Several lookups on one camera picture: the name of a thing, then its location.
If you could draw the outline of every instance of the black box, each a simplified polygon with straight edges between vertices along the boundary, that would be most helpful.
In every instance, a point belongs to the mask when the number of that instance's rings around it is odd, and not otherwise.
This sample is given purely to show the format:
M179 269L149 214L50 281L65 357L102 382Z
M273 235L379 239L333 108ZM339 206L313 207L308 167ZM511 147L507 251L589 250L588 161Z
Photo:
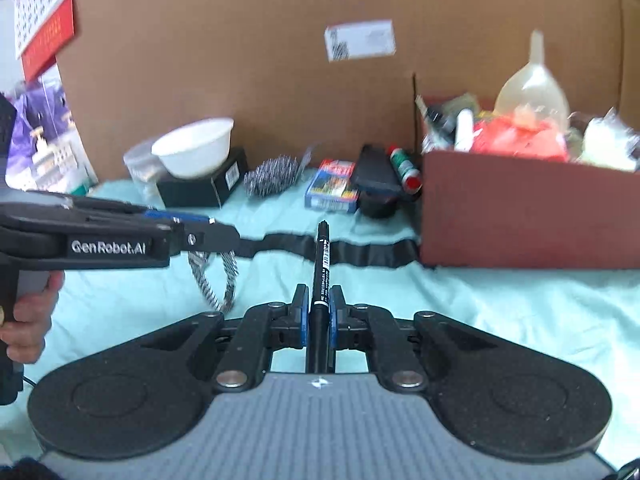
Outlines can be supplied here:
M231 148L222 166L211 174L183 180L167 175L158 181L158 193L166 208L222 207L249 171L243 148Z

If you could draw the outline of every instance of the gray ribbed panel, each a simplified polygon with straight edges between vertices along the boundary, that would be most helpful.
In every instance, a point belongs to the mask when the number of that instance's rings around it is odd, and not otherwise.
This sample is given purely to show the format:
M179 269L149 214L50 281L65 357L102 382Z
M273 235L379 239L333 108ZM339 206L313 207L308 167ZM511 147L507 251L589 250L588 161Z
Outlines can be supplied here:
M65 480L602 480L585 454L521 465L462 444L425 400L393 394L370 374L268 374L260 387L218 396L200 423L140 458L92 463L56 453L43 462Z

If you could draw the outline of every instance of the metal chain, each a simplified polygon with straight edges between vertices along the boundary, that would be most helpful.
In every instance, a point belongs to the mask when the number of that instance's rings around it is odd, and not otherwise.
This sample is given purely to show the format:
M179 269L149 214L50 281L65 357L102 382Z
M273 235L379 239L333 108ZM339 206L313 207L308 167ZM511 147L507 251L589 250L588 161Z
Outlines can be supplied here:
M212 310L222 312L222 314L228 314L234 306L234 296L236 294L236 277L238 276L238 263L236 262L236 255L231 253L222 253L222 265L226 274L226 289L223 303L215 295L209 285L209 280L205 275L205 271L210 264L210 253L189 253L189 265L191 266L191 272L198 284L204 299L209 303Z

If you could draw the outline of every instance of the screw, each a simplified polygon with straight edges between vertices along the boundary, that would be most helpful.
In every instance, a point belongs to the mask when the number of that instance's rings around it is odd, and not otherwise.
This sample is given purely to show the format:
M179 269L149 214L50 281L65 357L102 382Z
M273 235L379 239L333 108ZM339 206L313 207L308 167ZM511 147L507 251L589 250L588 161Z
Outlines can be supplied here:
M401 388L415 388L416 386L420 386L424 381L424 378L421 374L412 370L402 370L401 372L396 372L395 374L393 374L391 379Z
M247 376L240 370L227 370L220 372L216 377L216 381L220 386L225 388L238 388L246 383Z

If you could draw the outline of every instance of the finger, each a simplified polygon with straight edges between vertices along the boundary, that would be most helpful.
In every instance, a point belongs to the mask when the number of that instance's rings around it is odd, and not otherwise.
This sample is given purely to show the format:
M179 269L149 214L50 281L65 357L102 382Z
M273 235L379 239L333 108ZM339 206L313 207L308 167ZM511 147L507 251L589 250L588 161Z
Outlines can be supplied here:
M9 322L0 328L0 339L8 346L34 346L41 344L50 329L50 318L38 323Z
M49 275L47 290L58 292L65 284L65 273L62 270L54 270Z
M6 350L7 357L14 363L25 365L34 364L44 351L44 340L39 345L33 346L9 346Z
M39 322L51 317L57 302L57 292L20 298L14 306L14 319L23 323Z

